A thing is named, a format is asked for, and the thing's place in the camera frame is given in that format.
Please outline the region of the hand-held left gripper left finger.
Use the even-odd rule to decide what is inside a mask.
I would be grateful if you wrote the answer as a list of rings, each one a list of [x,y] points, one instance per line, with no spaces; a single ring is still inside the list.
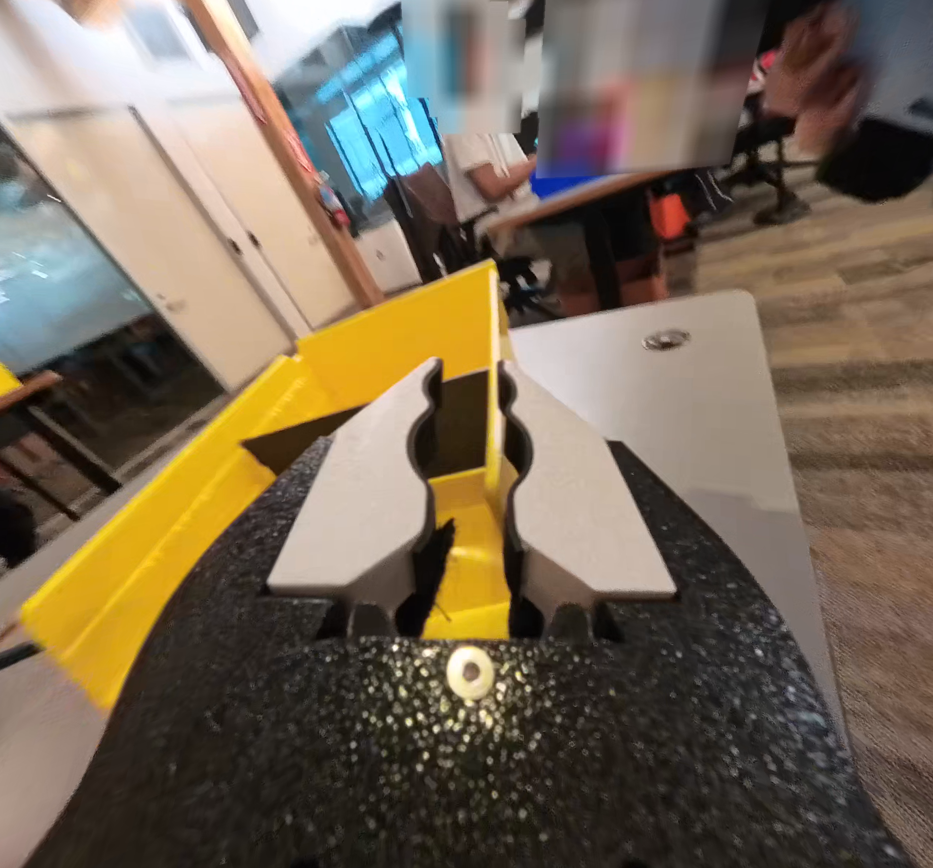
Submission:
[[[273,595],[396,608],[414,593],[413,552],[436,526],[416,438],[442,374],[427,358],[337,429],[267,578]]]

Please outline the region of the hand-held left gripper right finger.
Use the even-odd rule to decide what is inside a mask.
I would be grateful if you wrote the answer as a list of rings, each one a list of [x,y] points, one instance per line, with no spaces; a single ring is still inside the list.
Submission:
[[[515,362],[499,365],[507,492],[505,572],[515,602],[595,608],[670,600],[677,587],[608,442]]]

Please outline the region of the yellow plastic bin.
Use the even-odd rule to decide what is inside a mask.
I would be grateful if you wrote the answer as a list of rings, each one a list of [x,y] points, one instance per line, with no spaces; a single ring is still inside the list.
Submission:
[[[451,379],[510,349],[491,261],[301,339],[25,601],[18,628],[110,711],[181,582],[274,481],[243,441],[363,406],[429,358]]]

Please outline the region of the white recycling cabinet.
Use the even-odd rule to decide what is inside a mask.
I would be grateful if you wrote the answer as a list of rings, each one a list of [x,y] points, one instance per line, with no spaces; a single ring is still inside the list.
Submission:
[[[420,287],[423,279],[410,246],[396,220],[359,234],[356,247],[385,295],[396,295]]]

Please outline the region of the red fire extinguisher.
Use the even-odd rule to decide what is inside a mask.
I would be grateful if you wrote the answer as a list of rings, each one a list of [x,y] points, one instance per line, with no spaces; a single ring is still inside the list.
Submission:
[[[323,177],[317,181],[317,196],[331,223],[336,228],[349,231],[352,222],[344,202]]]

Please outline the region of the black office chair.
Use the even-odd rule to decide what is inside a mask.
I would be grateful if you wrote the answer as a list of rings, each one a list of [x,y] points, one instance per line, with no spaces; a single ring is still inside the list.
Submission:
[[[732,157],[741,157],[740,168],[729,167],[726,185],[751,188],[758,185],[774,190],[772,205],[759,210],[753,223],[759,227],[788,225],[805,218],[811,206],[787,184],[787,170],[812,168],[812,161],[793,161],[786,154],[786,141],[792,136],[794,122],[786,117],[757,114],[737,133]]]
[[[382,197],[391,209],[424,283],[477,263],[475,248],[458,220],[448,184],[426,163],[387,180]]]

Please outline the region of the white cabinet doors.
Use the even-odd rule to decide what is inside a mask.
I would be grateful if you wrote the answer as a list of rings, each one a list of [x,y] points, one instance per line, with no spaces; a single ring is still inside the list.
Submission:
[[[6,128],[226,391],[357,311],[241,107],[72,108]]]

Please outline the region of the orange object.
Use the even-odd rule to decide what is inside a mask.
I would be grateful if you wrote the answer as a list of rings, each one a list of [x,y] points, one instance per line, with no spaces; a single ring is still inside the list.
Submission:
[[[693,236],[692,221],[677,193],[648,192],[648,209],[655,233],[664,243],[673,243]]]

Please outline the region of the wood edged table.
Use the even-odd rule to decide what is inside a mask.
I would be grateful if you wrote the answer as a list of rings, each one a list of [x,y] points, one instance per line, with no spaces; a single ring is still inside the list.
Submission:
[[[669,297],[649,194],[674,172],[606,176],[545,198],[525,198],[486,218],[482,234],[501,255],[532,246],[552,266],[566,316]]]

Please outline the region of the wooden pillar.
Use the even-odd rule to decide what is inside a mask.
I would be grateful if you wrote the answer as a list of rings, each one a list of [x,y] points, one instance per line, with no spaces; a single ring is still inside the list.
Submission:
[[[321,196],[320,176],[300,142],[273,86],[253,58],[249,41],[227,0],[184,0],[227,69],[259,132],[293,193],[338,269],[363,308],[385,300],[348,230],[332,220]]]

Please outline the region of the blurred black object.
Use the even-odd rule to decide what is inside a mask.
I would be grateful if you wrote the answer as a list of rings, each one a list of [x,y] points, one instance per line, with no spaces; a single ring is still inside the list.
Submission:
[[[867,118],[822,158],[815,178],[839,195],[879,204],[910,195],[931,174],[931,135]]]

